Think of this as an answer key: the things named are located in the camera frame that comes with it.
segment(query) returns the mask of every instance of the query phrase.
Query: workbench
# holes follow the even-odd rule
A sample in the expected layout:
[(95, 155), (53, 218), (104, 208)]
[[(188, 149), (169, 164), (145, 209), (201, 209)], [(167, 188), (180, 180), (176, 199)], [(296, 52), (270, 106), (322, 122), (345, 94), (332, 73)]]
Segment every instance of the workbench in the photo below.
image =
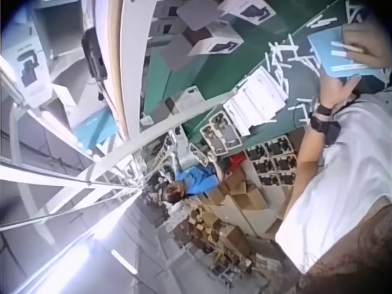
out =
[[(212, 56), (207, 60), (205, 66), (195, 80), (195, 85), (198, 86), (205, 99), (210, 99), (220, 92), (227, 91), (235, 84), (240, 85), (241, 80), (247, 74), (251, 74), (260, 66), (267, 69), (265, 52), (269, 53), (269, 60), (271, 59), (268, 42), (271, 42), (272, 44), (278, 42), (282, 45), (288, 45), (288, 34), (292, 33), (293, 43), (299, 46), (297, 51), (298, 56), (309, 56), (312, 55), (310, 52), (311, 46), (307, 39), (309, 34), (347, 23), (346, 3), (343, 0), (334, 1), (330, 5), (328, 5), (328, 3), (331, 1), (319, 1), (317, 3), (318, 5), (313, 4), (312, 6), (309, 6), (307, 7), (307, 10), (301, 10), (302, 14), (299, 14), (300, 16), (297, 15), (294, 17), (295, 12), (300, 11), (300, 8), (304, 7), (303, 2), (307, 1), (300, 1), (302, 6), (295, 6), (292, 2), (288, 2), (288, 5), (285, 7), (274, 7), (273, 4), (271, 4), (272, 7), (276, 9), (276, 17), (280, 17), (280, 19), (275, 21), (289, 20), (290, 22), (285, 23), (284, 21), (281, 21), (280, 26), (276, 24), (275, 28), (277, 31), (273, 33), (270, 33), (261, 27), (254, 26), (253, 29), (250, 29), (249, 26), (244, 26), (244, 24), (239, 27), (234, 25), (236, 30), (244, 38), (245, 43), (230, 56)], [(366, 12), (361, 10), (358, 13), (363, 16)], [(309, 20), (320, 14), (323, 15), (323, 19), (336, 18), (336, 21), (317, 28), (306, 26), (306, 23), (308, 23)], [(277, 113), (274, 118), (276, 122), (269, 122), (255, 127), (251, 130), (250, 136), (242, 138), (243, 145), (229, 151), (227, 154), (228, 156), (238, 153), (257, 143), (268, 141), (282, 134), (286, 134), (306, 124), (306, 121), (304, 120), (304, 111), (299, 108), (292, 110), (292, 108), (304, 103), (308, 112), (312, 110), (314, 102), (319, 94), (319, 77), (303, 63), (288, 61), (289, 58), (293, 57), (291, 51), (284, 51), (282, 52), (282, 55), (283, 62), (291, 66), (291, 68), (283, 68), (284, 78), (287, 78), (289, 83), (289, 97), (286, 101), (286, 106)], [(262, 61), (256, 64), (252, 70), (248, 69), (257, 59)], [(276, 78), (274, 74), (275, 69), (276, 68), (271, 65), (270, 74), (274, 78)], [(386, 84), (388, 83), (381, 81), (378, 78), (367, 76), (362, 78), (357, 90), (359, 92), (378, 92), (386, 88)], [(207, 123), (209, 117), (221, 109), (221, 106), (216, 107), (206, 114), (203, 119), (195, 118), (194, 120), (187, 122), (184, 128), (189, 132), (189, 141), (192, 143), (199, 142), (202, 139), (199, 129)]]

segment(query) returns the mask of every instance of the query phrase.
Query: blue shirt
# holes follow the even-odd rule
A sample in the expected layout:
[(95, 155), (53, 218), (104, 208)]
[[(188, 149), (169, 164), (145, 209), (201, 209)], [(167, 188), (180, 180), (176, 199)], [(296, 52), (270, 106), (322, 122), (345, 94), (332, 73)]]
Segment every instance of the blue shirt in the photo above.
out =
[(184, 181), (185, 194), (197, 195), (211, 190), (219, 185), (219, 180), (213, 167), (196, 165), (181, 171), (176, 175), (176, 181)]

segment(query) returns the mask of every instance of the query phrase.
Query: worker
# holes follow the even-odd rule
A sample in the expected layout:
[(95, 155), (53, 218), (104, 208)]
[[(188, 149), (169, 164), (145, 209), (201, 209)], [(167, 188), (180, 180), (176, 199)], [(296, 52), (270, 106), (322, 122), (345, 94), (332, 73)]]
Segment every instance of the worker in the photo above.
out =
[(182, 199), (198, 195), (214, 189), (225, 179), (225, 173), (217, 163), (217, 157), (212, 152), (207, 154), (211, 165), (204, 167), (196, 165), (182, 170), (177, 152), (171, 153), (175, 179), (165, 189), (163, 200), (175, 204)]
[[(391, 39), (374, 20), (342, 28), (348, 58), (392, 66)], [(297, 293), (392, 293), (392, 93), (349, 101), (360, 77), (320, 73), (320, 106), (298, 155), (276, 241), (305, 274)], [(319, 162), (324, 169), (318, 173)]]

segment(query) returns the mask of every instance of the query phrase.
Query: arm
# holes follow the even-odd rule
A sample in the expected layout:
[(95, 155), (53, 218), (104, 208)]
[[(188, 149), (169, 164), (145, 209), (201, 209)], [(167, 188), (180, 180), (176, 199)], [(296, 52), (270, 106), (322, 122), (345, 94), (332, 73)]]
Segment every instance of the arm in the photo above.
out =
[(181, 173), (183, 171), (183, 168), (179, 164), (177, 152), (175, 152), (175, 151), (173, 151), (171, 153), (171, 165), (173, 167), (175, 175), (177, 175), (178, 173)]
[(209, 161), (213, 164), (215, 171), (216, 171), (216, 177), (218, 178), (218, 181), (221, 183), (225, 180), (226, 176), (225, 173), (223, 172), (222, 168), (219, 166), (217, 163), (217, 157), (214, 153), (211, 151), (207, 153), (207, 157)]
[[(346, 85), (343, 85), (339, 79), (327, 76), (322, 69), (320, 71), (320, 103), (327, 108), (334, 108), (349, 98), (360, 79), (361, 77), (354, 76), (347, 81)], [(330, 120), (327, 116), (315, 115), (322, 121)], [(323, 154), (324, 139), (323, 133), (315, 131), (311, 126), (307, 127), (298, 155), (296, 179), (285, 217), (316, 175), (319, 160)]]

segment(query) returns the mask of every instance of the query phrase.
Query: green table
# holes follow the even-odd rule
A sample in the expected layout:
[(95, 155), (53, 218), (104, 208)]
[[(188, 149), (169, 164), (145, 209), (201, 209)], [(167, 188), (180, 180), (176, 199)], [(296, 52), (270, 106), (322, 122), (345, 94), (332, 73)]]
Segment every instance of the green table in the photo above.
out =
[[(253, 72), (253, 70), (259, 66), (264, 66), (266, 68), (264, 57), (265, 52), (270, 52), (268, 42), (273, 43), (276, 41), (282, 43), (281, 40), (286, 39), (288, 33), (292, 33), (294, 44), (299, 46), (298, 55), (311, 55), (311, 46), (307, 40), (309, 34), (326, 28), (339, 26), (347, 22), (345, 1), (343, 0), (334, 1), (332, 4), (330, 4), (331, 1), (327, 0), (296, 2), (302, 5), (296, 5), (289, 1), (287, 1), (286, 6), (275, 7), (275, 2), (273, 2), (274, 4), (271, 4), (277, 14), (281, 17), (280, 20), (284, 20), (283, 23), (286, 24), (286, 26), (282, 26), (281, 22), (281, 26), (275, 34), (271, 34), (261, 27), (254, 27), (253, 29), (249, 27), (245, 28), (245, 24), (235, 27), (241, 36), (244, 37), (245, 43), (230, 56), (221, 55), (210, 57), (196, 77), (195, 85), (198, 86), (200, 92), (206, 99), (210, 99), (222, 92), (232, 89), (233, 85), (240, 82), (245, 75)], [(303, 8), (305, 3), (308, 4), (307, 9)], [(307, 28), (304, 24), (318, 13), (323, 14), (323, 19), (336, 17), (337, 21), (328, 26), (313, 29)], [(290, 64), (292, 68), (283, 68), (284, 77), (288, 78), (290, 90), (286, 106), (279, 111), (275, 117), (277, 122), (266, 123), (255, 127), (251, 131), (250, 136), (243, 138), (243, 145), (231, 150), (228, 155), (240, 152), (257, 143), (271, 140), (305, 125), (305, 122), (300, 121), (300, 119), (304, 118), (303, 111), (288, 110), (288, 108), (302, 103), (297, 100), (298, 98), (315, 100), (319, 93), (319, 78), (302, 63), (298, 61), (288, 62), (287, 58), (290, 57), (293, 57), (291, 52), (283, 52), (284, 63)], [(274, 74), (272, 73), (273, 70), (274, 67), (272, 66), (271, 74), (274, 77)], [(376, 92), (383, 87), (384, 84), (374, 77), (364, 78), (360, 85), (360, 88), (363, 89), (362, 92)], [(306, 104), (307, 110), (311, 108), (311, 104), (312, 103)], [(216, 109), (206, 114), (202, 120), (199, 118), (198, 120), (194, 119), (185, 123), (186, 130), (193, 128), (192, 132), (189, 133), (191, 142), (197, 143), (202, 139), (199, 129), (204, 126), (207, 123), (208, 118), (218, 110), (219, 109)]]

